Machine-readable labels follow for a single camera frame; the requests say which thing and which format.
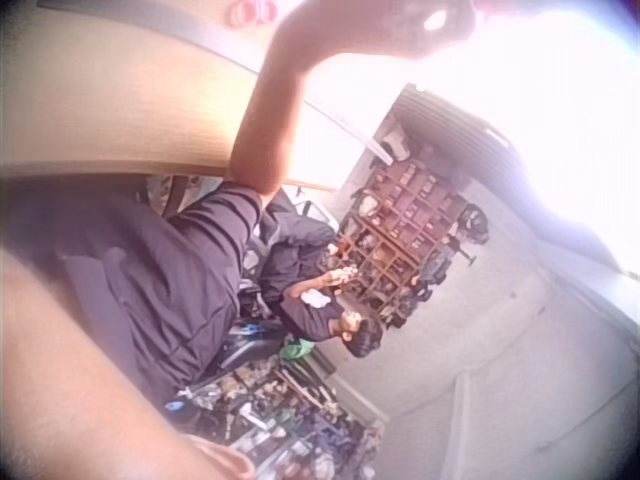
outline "green object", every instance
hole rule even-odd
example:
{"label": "green object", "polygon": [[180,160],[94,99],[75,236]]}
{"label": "green object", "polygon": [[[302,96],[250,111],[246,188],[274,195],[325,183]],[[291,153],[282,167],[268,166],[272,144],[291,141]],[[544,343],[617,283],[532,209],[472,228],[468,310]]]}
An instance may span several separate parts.
{"label": "green object", "polygon": [[311,353],[311,350],[313,350],[315,345],[316,344],[313,342],[300,339],[297,343],[292,343],[291,345],[282,347],[280,350],[280,358],[283,360],[295,360],[296,358],[302,358]]}

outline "ceiling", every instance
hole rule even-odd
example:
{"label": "ceiling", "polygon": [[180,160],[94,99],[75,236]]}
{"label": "ceiling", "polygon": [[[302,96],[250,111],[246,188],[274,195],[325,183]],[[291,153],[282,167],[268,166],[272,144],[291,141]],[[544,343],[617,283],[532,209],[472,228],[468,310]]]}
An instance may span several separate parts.
{"label": "ceiling", "polygon": [[542,240],[619,270],[605,245],[586,227],[546,208],[531,188],[524,164],[508,140],[486,121],[407,85],[393,108],[409,136],[438,148],[511,207]]}

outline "wooden shelf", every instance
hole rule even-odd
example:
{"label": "wooden shelf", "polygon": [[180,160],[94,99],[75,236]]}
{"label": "wooden shelf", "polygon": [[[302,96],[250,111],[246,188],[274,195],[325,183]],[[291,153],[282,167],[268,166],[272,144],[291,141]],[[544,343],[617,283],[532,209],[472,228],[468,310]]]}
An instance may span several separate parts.
{"label": "wooden shelf", "polygon": [[[406,185],[400,183],[401,178],[407,180]],[[427,182],[431,182],[431,187],[425,198],[420,192]],[[376,167],[365,189],[365,194],[379,202],[378,207],[371,215],[360,217],[358,199],[340,228],[348,245],[343,262],[355,258],[361,272],[361,278],[346,287],[345,292],[367,311],[379,314],[400,298],[409,280],[419,273],[421,263],[439,248],[467,202],[415,160]],[[348,225],[354,227],[353,231],[345,233]],[[372,237],[370,249],[359,244],[363,235]],[[407,317],[397,309],[393,315]]]}

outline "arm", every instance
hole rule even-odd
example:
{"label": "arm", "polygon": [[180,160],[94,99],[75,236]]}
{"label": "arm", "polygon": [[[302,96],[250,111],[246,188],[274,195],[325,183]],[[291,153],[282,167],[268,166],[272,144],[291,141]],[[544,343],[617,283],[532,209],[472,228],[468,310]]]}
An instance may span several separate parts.
{"label": "arm", "polygon": [[228,176],[268,205],[286,180],[308,69],[288,68],[275,44],[265,60],[231,153]]}
{"label": "arm", "polygon": [[471,0],[447,6],[445,25],[424,21],[442,4],[423,0],[306,0],[276,32],[231,153],[228,177],[266,206],[286,180],[309,72],[340,53],[420,58],[473,30]]}
{"label": "arm", "polygon": [[1,453],[16,478],[237,478],[179,436],[14,258],[0,259]]}
{"label": "arm", "polygon": [[311,289],[318,290],[320,288],[344,285],[345,283],[353,280],[357,273],[358,269],[355,267],[345,267],[331,270],[330,272],[324,273],[319,277],[294,283],[284,291],[284,294],[291,298],[300,298],[303,293]]}
{"label": "arm", "polygon": [[303,280],[302,282],[294,283],[284,291],[284,294],[287,297],[300,298],[303,293],[308,292],[309,290],[319,290],[327,286],[325,275],[320,275],[319,277],[312,278],[310,280]]}

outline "bright light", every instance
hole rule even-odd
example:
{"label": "bright light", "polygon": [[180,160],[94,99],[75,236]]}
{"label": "bright light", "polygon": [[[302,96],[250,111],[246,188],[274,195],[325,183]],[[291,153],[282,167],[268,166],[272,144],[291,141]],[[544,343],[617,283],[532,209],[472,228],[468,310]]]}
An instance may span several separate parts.
{"label": "bright light", "polygon": [[493,18],[421,66],[418,81],[488,120],[541,200],[640,271],[640,59],[571,12]]}
{"label": "bright light", "polygon": [[424,21],[424,29],[428,31],[439,30],[447,21],[447,11],[438,10]]}

